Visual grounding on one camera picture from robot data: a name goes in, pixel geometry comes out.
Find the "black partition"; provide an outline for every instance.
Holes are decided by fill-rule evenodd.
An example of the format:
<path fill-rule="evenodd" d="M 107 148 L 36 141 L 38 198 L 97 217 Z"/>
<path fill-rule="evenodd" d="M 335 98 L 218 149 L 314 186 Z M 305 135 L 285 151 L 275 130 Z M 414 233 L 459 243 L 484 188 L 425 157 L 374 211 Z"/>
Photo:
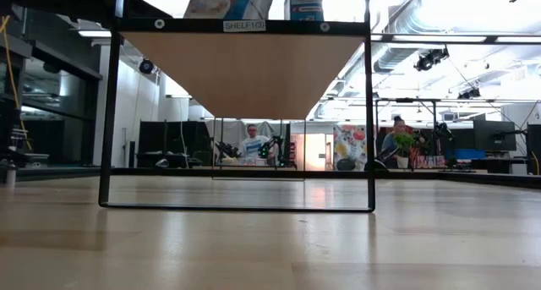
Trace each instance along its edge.
<path fill-rule="evenodd" d="M 139 127 L 137 167 L 155 167 L 167 159 L 170 167 L 210 166 L 212 148 L 204 122 L 144 122 Z"/>

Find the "man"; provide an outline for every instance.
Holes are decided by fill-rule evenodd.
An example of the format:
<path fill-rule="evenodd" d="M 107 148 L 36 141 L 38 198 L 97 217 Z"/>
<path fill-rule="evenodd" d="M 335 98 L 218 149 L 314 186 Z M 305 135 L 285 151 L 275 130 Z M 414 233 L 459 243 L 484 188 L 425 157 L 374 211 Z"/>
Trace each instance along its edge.
<path fill-rule="evenodd" d="M 244 140 L 240 145 L 240 151 L 242 152 L 242 158 L 256 159 L 260 157 L 260 147 L 267 141 L 269 138 L 257 135 L 257 127 L 255 124 L 248 125 L 248 138 Z"/>

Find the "spotlight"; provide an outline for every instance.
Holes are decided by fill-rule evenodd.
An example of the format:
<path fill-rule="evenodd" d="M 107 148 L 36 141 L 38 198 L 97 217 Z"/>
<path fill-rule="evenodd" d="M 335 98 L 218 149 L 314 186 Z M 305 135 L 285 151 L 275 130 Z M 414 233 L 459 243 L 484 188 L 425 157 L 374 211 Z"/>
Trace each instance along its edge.
<path fill-rule="evenodd" d="M 413 67 L 417 71 L 429 71 L 434 67 L 434 65 L 437 65 L 441 63 L 441 61 L 448 58 L 449 51 L 447 50 L 447 47 L 444 49 L 433 49 L 430 50 L 428 53 L 420 54 L 419 60 Z"/>
<path fill-rule="evenodd" d="M 154 64 L 148 58 L 143 58 L 143 62 L 139 65 L 139 71 L 142 74 L 152 74 L 154 71 Z"/>
<path fill-rule="evenodd" d="M 481 92 L 479 91 L 479 88 L 472 87 L 470 89 L 467 89 L 461 93 L 458 94 L 458 100 L 466 100 L 466 99 L 473 99 L 478 98 L 481 96 Z"/>

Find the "printed package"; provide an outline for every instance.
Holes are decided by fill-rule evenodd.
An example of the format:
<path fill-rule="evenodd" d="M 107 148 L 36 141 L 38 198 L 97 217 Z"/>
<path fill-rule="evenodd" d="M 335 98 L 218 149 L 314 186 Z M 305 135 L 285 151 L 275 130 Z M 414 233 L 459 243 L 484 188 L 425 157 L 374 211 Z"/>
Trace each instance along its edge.
<path fill-rule="evenodd" d="M 323 21 L 323 0 L 286 0 L 285 19 Z"/>
<path fill-rule="evenodd" d="M 267 19 L 272 0 L 189 0 L 185 19 Z"/>

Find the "black metal shelf frame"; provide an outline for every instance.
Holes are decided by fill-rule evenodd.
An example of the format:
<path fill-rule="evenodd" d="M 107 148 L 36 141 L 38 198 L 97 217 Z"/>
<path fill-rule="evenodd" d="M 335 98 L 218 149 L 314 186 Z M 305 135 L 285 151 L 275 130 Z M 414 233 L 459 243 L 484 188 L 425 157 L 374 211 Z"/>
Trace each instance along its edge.
<path fill-rule="evenodd" d="M 191 33 L 226 33 L 223 25 L 225 20 L 220 19 L 149 19 L 129 18 L 129 0 L 113 0 L 116 7 L 111 12 L 111 51 L 109 57 L 109 75 L 107 78 L 107 99 L 105 113 L 105 128 L 103 134 L 103 148 L 101 153 L 100 190 L 98 203 L 103 207 L 118 208 L 144 208 L 163 210 L 192 210 L 192 211 L 290 211 L 290 212 L 346 212 L 370 213 L 375 210 L 375 174 L 374 174 L 374 112 L 372 96 L 372 57 L 364 55 L 366 72 L 366 131 L 367 131 L 367 157 L 368 157 L 368 206 L 355 209 L 315 209 L 315 208 L 288 208 L 288 207 L 214 207 L 191 205 L 147 205 L 147 204 L 119 204 L 109 202 L 109 186 L 112 175 L 112 139 L 114 130 L 114 115 L 117 100 L 118 64 L 120 59 L 120 46 L 123 38 L 120 33 L 124 31 L 144 32 L 191 32 Z M 371 52 L 370 38 L 370 11 L 369 0 L 365 1 L 363 23 L 338 22 L 308 22 L 287 20 L 266 20 L 265 31 L 251 33 L 266 33 L 280 35 L 311 35 L 311 36 L 362 36 L 364 50 Z"/>

